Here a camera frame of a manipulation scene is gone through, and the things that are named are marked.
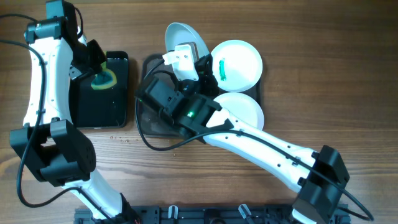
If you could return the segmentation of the white plate front stained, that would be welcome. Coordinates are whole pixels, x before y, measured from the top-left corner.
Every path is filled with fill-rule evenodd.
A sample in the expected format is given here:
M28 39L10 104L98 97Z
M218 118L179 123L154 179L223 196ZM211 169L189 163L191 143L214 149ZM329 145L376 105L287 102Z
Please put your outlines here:
M245 123L263 129L264 113L260 105L250 96L228 92L217 96L214 100Z

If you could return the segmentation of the white plate back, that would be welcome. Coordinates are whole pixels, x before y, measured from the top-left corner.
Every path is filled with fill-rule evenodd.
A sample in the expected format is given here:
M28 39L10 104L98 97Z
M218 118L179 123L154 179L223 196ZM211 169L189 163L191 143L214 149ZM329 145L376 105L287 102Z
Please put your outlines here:
M212 51L213 76L218 87L228 92L243 92L261 78L262 58L251 44L243 40L227 40Z

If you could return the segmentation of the green yellow sponge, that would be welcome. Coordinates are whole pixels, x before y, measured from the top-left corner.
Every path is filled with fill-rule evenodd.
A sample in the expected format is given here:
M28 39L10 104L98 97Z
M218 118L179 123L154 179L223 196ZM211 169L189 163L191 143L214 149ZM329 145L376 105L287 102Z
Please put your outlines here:
M101 64L102 71L95 75L91 82L91 87L94 90L110 89L117 84L116 74L106 67L106 62Z

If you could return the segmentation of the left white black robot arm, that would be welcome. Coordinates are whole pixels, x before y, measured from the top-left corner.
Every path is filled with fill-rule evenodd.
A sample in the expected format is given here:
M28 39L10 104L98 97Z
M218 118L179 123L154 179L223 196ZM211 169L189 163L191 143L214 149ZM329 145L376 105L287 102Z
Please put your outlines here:
M32 19L24 34L32 62L30 100L23 127L10 133L20 168L73 193L96 223L139 223L124 195L96 169L94 146L70 114L70 83L101 72L106 56L97 41L85 40L81 13L72 3L48 1L46 15Z

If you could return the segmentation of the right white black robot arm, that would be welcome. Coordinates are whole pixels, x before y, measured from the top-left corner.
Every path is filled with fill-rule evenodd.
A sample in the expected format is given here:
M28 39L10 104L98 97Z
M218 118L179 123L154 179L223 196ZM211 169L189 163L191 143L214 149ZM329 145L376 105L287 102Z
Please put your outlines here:
M163 136L226 149L277 177L297 194L296 222L328 223L346 192L346 166L332 147L314 151L263 131L261 107L246 94L262 70L259 52L245 41L227 40L211 52L181 43L143 68L136 110L147 109Z

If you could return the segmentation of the large dark brown tray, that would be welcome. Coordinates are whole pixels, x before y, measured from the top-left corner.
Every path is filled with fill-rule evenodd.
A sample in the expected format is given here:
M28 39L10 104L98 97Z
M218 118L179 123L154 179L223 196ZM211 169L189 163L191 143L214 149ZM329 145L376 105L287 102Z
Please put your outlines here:
M161 54L152 54L148 56L142 65L142 78L144 79L144 75L152 69L157 62L162 60ZM256 124L259 129L264 127L264 113L262 111L262 79L250 89L243 92L244 95L247 95L252 100L256 101L257 106L252 105L252 107L256 110L257 113L257 121L252 120L248 121L251 125ZM167 125L160 120L159 117L156 117L155 113L150 109L147 109L142 103L137 104L137 120L140 122L141 132L145 137L148 138L164 138L164 139L180 139L178 133L172 131L167 127Z

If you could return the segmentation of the small black water tray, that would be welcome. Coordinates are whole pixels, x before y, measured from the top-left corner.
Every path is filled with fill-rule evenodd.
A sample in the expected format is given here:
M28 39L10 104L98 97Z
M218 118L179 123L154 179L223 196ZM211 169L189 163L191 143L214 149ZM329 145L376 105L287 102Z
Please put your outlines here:
M126 124L129 57L124 51L109 51L106 58L106 67L116 74L115 86L106 90L92 89L95 75L70 83L70 114L77 128L122 128Z

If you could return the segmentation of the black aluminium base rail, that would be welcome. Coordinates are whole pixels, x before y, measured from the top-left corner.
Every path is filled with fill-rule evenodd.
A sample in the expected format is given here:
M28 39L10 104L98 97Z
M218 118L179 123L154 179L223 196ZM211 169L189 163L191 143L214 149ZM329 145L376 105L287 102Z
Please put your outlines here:
M298 223L289 204L238 207L169 207L141 206L133 208L143 224L241 224Z

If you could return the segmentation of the white plate stained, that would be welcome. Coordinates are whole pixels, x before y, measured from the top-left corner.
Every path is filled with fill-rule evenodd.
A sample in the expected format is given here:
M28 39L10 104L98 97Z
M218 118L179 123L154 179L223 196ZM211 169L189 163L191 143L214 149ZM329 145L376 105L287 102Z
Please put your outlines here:
M193 27L179 22L171 23L165 31L166 51L170 52L176 45L186 42L195 43L199 58L210 53L204 40Z
M263 129L264 113L260 105L250 96L228 92L217 96L214 100L245 123Z

